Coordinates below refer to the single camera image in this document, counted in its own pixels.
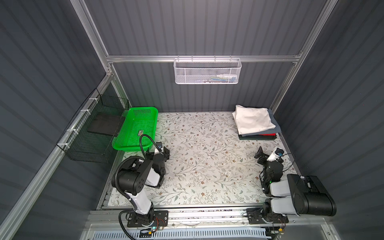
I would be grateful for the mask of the white printed t-shirt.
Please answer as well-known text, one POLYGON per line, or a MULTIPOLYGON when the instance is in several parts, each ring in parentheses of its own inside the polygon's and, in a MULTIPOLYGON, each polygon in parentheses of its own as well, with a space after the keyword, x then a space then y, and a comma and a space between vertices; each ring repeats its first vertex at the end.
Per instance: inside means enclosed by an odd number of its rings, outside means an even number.
POLYGON ((246 108, 236 105, 233 117, 240 135, 260 133, 276 128, 267 108, 246 108))

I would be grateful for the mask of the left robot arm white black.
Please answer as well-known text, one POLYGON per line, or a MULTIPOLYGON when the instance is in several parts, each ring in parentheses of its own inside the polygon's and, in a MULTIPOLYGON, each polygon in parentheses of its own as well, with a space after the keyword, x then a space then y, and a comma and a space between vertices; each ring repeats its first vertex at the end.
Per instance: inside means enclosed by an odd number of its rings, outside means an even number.
POLYGON ((146 152, 146 159, 131 156, 123 160, 111 180, 112 186, 133 205, 139 216, 152 217, 153 203, 147 197, 144 186, 159 188, 165 175, 165 163, 170 158, 170 150, 146 152))

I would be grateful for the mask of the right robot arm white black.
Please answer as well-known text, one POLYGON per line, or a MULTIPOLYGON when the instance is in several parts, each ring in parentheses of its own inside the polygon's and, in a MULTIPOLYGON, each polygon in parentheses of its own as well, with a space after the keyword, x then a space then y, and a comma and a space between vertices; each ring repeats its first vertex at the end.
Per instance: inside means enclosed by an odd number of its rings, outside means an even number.
POLYGON ((316 176, 288 174, 282 157, 287 154, 280 148, 267 155, 262 147, 255 154, 263 166, 259 175, 263 193, 268 197, 260 210, 260 217, 267 224, 288 223, 289 215, 314 215, 333 217, 337 206, 320 179, 316 176))

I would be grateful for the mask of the red folded t-shirt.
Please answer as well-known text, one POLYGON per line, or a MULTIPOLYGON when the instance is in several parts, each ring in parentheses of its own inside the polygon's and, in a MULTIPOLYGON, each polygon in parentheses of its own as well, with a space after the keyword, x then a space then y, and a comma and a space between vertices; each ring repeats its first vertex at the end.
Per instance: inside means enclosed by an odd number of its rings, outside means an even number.
POLYGON ((263 136, 263 137, 275 137, 277 134, 263 134, 263 135, 259 135, 259 136, 263 136))

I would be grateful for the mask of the grey folded t-shirt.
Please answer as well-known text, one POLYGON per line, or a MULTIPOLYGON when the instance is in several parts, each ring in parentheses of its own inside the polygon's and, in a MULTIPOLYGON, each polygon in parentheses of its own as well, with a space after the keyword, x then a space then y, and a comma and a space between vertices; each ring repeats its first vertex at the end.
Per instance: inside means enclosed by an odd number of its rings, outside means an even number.
POLYGON ((278 122, 276 121, 273 112, 270 109, 268 109, 268 113, 269 113, 269 117, 271 119, 271 122, 275 125, 275 127, 273 129, 265 130, 265 131, 258 132, 258 133, 243 134, 242 136, 245 137, 245 136, 270 135, 270 134, 281 133, 282 132, 281 127, 278 124, 278 122))

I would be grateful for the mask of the green plastic basket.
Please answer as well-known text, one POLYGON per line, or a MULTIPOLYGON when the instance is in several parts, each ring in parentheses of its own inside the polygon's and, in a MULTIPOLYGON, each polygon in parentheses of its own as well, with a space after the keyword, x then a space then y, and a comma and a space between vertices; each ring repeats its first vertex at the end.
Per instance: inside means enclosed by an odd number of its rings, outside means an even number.
POLYGON ((158 113, 155 107, 130 108, 124 113, 126 119, 118 136, 113 139, 112 147, 118 151, 139 152, 141 135, 155 139, 158 113))

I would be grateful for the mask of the white bottle in basket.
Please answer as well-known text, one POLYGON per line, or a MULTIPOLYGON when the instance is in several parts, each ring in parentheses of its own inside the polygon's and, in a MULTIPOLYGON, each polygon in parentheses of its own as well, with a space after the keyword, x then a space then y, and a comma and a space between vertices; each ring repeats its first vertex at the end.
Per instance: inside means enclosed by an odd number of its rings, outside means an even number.
POLYGON ((238 78, 238 75, 235 74, 222 74, 222 75, 217 75, 217 78, 219 79, 224 79, 225 81, 229 82, 235 82, 238 78))

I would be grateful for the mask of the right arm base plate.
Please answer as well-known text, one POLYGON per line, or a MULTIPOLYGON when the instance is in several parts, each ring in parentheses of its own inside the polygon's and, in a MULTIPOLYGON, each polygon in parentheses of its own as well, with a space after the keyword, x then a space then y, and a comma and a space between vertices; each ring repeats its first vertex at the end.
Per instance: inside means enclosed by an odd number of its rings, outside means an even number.
POLYGON ((287 224, 288 216, 277 214, 272 211, 268 205, 262 207, 248 208, 243 215, 249 221, 249 224, 287 224))

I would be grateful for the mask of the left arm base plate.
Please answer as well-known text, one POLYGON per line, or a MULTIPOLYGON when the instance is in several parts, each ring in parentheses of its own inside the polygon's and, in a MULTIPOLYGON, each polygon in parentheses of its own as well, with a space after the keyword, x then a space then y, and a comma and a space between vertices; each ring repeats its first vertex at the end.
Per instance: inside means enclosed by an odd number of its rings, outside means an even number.
POLYGON ((168 211, 150 210, 148 214, 141 215, 132 212, 128 216, 127 227, 143 228, 143 227, 167 227, 169 220, 168 211))

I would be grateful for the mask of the aluminium front rail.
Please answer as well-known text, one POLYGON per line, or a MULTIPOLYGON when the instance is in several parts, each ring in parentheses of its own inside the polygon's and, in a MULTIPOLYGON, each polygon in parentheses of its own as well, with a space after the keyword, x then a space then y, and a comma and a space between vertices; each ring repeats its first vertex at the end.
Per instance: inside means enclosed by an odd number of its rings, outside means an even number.
MULTIPOLYGON (((249 224, 249 221, 243 215, 248 208, 261 207, 260 204, 241 204, 241 205, 223 205, 223 206, 157 206, 154 211, 168 211, 168 228, 182 227, 232 227, 232 226, 258 226, 258 227, 288 227, 288 226, 307 226, 307 225, 327 225, 329 223, 326 217, 311 215, 290 215, 289 222, 283 224, 249 224)), ((119 213, 122 211, 133 210, 129 207, 118 207, 106 210, 91 211, 85 223, 84 230, 120 229, 118 220, 119 213)))

